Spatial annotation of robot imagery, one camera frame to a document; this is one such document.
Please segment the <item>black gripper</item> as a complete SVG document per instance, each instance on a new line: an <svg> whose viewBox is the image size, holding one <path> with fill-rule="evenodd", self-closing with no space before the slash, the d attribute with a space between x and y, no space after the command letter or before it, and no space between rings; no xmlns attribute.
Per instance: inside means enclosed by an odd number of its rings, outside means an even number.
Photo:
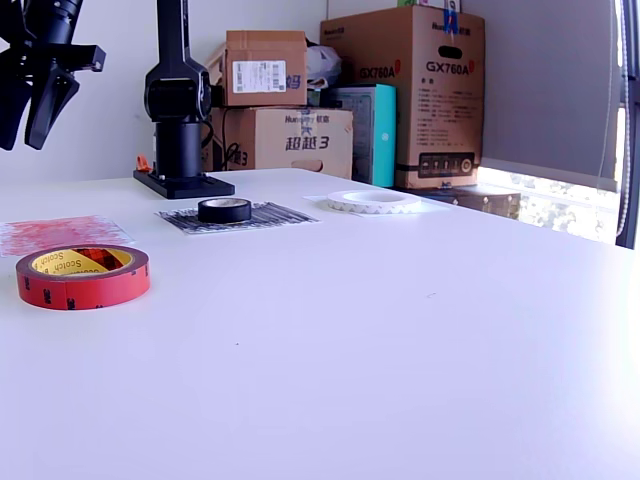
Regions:
<svg viewBox="0 0 640 480"><path fill-rule="evenodd" d="M41 150L59 114L79 90L79 83L72 72L101 72L105 59L106 53L97 45L22 44L3 51L1 148L6 151L13 149L22 115L31 97L25 144ZM34 72L31 87L22 73Z"/></svg>

